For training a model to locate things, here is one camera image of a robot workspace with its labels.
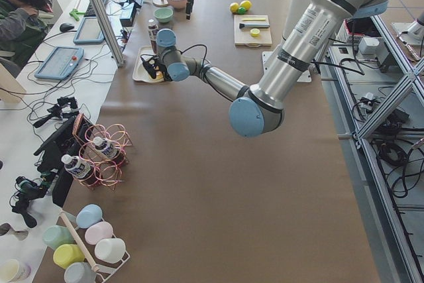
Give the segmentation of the braided donut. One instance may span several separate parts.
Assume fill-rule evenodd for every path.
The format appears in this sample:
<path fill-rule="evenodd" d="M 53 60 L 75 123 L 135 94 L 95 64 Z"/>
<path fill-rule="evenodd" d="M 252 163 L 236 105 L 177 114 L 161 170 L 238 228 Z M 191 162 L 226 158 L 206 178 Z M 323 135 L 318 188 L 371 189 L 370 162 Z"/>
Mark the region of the braided donut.
<path fill-rule="evenodd" d="M 162 80 L 163 74 L 162 72 L 156 72 L 156 76 L 153 78 L 153 80 Z"/>

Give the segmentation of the white round plate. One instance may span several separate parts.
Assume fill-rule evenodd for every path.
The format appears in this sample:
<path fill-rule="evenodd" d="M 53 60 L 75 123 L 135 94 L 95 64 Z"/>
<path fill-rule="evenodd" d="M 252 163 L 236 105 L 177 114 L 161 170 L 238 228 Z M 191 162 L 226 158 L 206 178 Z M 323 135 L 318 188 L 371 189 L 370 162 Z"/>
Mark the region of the white round plate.
<path fill-rule="evenodd" d="M 144 66 L 144 69 L 146 70 L 147 74 L 152 78 L 153 80 L 160 80 L 163 78 L 163 72 L 160 69 L 160 66 L 156 62 L 149 62 L 144 61 L 142 63 Z"/>

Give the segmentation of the green bowl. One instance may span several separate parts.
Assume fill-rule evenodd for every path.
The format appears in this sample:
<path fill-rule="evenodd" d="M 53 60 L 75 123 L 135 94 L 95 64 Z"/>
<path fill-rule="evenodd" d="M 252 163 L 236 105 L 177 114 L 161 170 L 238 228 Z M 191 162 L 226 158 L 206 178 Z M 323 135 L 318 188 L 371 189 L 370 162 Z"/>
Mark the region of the green bowl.
<path fill-rule="evenodd" d="M 159 23 L 169 23 L 174 16 L 174 11 L 168 7 L 158 8 L 154 11 L 154 18 Z"/>

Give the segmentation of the green lime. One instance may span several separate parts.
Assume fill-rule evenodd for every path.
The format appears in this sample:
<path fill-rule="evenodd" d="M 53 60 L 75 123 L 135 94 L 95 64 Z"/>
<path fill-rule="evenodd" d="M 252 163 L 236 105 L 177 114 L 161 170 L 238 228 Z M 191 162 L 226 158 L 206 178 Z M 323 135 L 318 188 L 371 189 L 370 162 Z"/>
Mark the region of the green lime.
<path fill-rule="evenodd" d="M 237 9 L 237 14 L 238 15 L 244 15 L 247 12 L 247 10 L 244 7 L 239 7 Z"/>

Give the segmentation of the yellow plastic knife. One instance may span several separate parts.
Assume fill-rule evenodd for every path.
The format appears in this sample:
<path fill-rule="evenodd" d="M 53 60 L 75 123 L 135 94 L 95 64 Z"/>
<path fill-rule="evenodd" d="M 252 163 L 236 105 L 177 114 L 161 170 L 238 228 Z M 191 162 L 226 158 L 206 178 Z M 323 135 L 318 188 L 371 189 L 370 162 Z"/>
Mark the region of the yellow plastic knife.
<path fill-rule="evenodd" d="M 242 18 L 242 21 L 266 21 L 265 17 L 247 17 Z"/>

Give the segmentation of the blue teach pendant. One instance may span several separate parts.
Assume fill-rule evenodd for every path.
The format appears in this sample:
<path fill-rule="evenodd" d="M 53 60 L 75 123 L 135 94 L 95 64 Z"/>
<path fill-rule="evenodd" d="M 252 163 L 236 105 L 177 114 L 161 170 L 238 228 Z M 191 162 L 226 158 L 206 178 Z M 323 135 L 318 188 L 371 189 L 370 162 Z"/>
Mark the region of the blue teach pendant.
<path fill-rule="evenodd" d="M 84 17 L 74 36 L 74 44 L 101 44 L 105 37 L 96 17 Z"/>
<path fill-rule="evenodd" d="M 37 69 L 34 76 L 44 80 L 64 80 L 72 75 L 84 55 L 76 46 L 57 46 Z"/>

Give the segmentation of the wooden cutting board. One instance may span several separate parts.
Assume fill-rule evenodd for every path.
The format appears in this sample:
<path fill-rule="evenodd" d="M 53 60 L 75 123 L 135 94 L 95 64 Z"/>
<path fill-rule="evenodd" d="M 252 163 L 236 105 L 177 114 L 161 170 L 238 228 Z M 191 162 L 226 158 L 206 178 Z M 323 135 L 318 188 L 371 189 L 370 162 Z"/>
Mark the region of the wooden cutting board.
<path fill-rule="evenodd" d="M 272 36 L 267 15 L 235 15 L 236 46 L 271 46 Z"/>

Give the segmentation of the half lemon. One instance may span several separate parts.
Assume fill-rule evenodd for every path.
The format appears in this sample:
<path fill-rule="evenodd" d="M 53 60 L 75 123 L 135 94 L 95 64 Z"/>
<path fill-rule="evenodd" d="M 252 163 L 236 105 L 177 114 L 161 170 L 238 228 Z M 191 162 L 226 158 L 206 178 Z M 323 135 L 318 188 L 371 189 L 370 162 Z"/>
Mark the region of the half lemon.
<path fill-rule="evenodd" d="M 252 28 L 250 30 L 250 35 L 252 37 L 258 37 L 260 35 L 260 30 L 258 28 Z"/>

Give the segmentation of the tea bottle in rack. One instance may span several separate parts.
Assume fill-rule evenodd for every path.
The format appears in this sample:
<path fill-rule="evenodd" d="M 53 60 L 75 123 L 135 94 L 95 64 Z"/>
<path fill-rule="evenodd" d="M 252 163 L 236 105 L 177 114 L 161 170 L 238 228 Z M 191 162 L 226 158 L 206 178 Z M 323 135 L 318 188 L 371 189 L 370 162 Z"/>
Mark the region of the tea bottle in rack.
<path fill-rule="evenodd" d="M 98 150 L 106 159 L 112 160 L 117 157 L 119 151 L 115 145 L 106 138 L 95 137 L 93 139 L 95 149 Z"/>
<path fill-rule="evenodd" d="M 88 182 L 93 174 L 93 166 L 79 156 L 64 154 L 61 157 L 65 170 L 79 181 Z"/>

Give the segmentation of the seated person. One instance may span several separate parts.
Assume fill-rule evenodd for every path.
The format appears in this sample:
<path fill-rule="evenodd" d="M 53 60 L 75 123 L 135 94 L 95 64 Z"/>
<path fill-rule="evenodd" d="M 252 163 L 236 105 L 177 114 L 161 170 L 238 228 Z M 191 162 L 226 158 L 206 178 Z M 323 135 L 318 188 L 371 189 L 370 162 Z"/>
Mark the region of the seated person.
<path fill-rule="evenodd" d="M 1 49 L 24 67 L 48 34 L 39 12 L 52 12 L 52 0 L 1 0 Z"/>

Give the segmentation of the blue cup on rack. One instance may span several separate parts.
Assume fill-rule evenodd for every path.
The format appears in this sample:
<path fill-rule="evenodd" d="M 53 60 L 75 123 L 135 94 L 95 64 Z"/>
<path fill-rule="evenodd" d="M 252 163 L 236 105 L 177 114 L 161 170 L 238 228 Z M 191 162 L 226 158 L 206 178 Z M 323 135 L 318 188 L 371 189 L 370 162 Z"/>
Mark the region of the blue cup on rack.
<path fill-rule="evenodd" d="M 103 218 L 102 209 L 96 204 L 86 205 L 81 209 L 76 217 L 77 226 L 87 229 L 92 225 L 100 222 Z"/>

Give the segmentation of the pink cup on rack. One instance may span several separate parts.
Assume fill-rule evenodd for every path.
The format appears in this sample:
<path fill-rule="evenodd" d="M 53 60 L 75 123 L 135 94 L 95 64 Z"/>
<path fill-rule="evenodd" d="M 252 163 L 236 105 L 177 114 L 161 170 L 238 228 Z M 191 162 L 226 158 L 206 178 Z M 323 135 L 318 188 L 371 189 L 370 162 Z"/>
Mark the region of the pink cup on rack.
<path fill-rule="evenodd" d="M 107 221 L 100 221 L 85 232 L 85 241 L 90 245 L 96 245 L 102 239 L 113 237 L 113 226 Z"/>

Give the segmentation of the pale cup on rack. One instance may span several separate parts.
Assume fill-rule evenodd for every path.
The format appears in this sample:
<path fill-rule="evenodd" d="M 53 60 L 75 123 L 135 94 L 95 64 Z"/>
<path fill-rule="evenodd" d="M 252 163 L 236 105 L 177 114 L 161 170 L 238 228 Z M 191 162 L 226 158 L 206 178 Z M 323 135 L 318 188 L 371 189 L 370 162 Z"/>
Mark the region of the pale cup on rack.
<path fill-rule="evenodd" d="M 111 264 L 119 262 L 125 252 L 126 244 L 120 238 L 102 239 L 95 246 L 95 256 Z"/>

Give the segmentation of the yellow cup on rack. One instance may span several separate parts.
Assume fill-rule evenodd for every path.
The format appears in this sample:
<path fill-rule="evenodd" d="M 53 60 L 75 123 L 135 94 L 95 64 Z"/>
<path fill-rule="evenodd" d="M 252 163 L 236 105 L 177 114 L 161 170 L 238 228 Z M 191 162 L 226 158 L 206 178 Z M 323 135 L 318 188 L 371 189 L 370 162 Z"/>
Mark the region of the yellow cup on rack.
<path fill-rule="evenodd" d="M 53 262 L 63 269 L 75 262 L 83 262 L 85 256 L 76 244 L 60 245 L 53 254 Z"/>

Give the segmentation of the grey cup on rack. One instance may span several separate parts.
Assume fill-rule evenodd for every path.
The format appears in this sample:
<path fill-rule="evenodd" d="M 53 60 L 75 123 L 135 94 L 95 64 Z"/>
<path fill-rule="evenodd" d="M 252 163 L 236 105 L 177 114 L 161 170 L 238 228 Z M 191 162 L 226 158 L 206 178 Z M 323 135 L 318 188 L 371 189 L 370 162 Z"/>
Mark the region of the grey cup on rack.
<path fill-rule="evenodd" d="M 67 283 L 93 283 L 96 273 L 87 262 L 75 262 L 64 273 L 64 281 Z"/>

